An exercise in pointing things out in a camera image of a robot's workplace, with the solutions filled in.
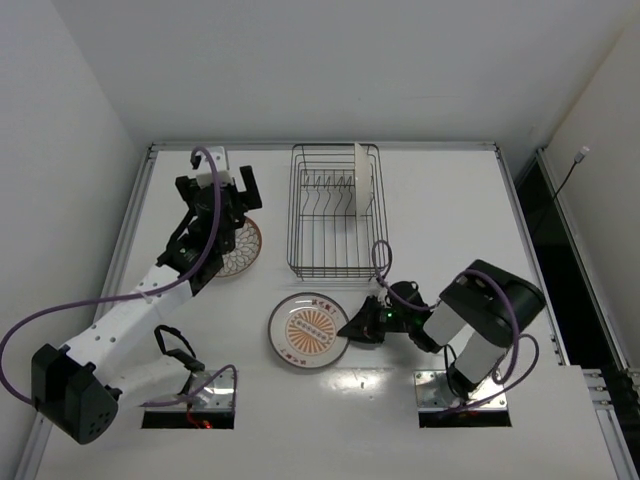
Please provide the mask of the floral orange-rim plate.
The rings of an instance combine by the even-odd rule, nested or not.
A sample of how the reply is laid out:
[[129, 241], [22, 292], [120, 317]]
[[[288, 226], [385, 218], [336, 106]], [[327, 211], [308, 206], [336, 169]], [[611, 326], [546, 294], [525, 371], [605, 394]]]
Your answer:
[[371, 160], [360, 143], [354, 144], [354, 189], [356, 215], [364, 217], [373, 200]]
[[235, 234], [235, 249], [223, 256], [223, 266], [216, 278], [228, 278], [248, 270], [262, 249], [262, 234], [256, 222], [247, 217], [244, 226]]

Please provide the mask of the sunburst pattern grey-rim plate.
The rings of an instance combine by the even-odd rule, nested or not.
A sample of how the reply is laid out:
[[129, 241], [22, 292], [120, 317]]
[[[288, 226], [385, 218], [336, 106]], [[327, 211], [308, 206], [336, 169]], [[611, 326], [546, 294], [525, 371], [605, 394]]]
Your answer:
[[338, 335], [349, 319], [326, 295], [302, 292], [283, 299], [271, 312], [268, 339], [276, 355], [290, 366], [316, 370], [340, 360], [349, 340]]

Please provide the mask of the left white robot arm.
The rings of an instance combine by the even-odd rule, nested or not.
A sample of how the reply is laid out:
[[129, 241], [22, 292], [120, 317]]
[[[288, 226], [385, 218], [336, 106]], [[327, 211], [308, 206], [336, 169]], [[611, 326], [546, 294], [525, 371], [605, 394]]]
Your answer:
[[240, 175], [243, 190], [224, 172], [177, 178], [187, 213], [137, 289], [62, 346], [46, 344], [33, 355], [33, 406], [78, 444], [103, 435], [124, 408], [191, 403], [194, 381], [206, 369], [191, 346], [162, 346], [158, 361], [129, 371], [121, 364], [147, 336], [169, 332], [165, 319], [223, 269], [247, 212], [262, 206], [252, 167], [241, 167]]

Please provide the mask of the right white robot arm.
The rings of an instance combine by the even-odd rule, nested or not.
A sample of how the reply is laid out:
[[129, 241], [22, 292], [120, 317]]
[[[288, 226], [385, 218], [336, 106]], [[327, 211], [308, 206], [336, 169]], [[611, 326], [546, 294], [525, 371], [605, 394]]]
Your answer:
[[546, 307], [537, 286], [480, 259], [446, 286], [432, 306], [413, 281], [384, 289], [385, 297], [368, 296], [338, 335], [381, 344], [388, 333], [405, 333], [420, 350], [439, 353], [470, 328], [465, 347], [445, 367], [446, 388], [460, 400], [468, 399], [487, 377], [500, 384], [513, 373], [521, 336]]

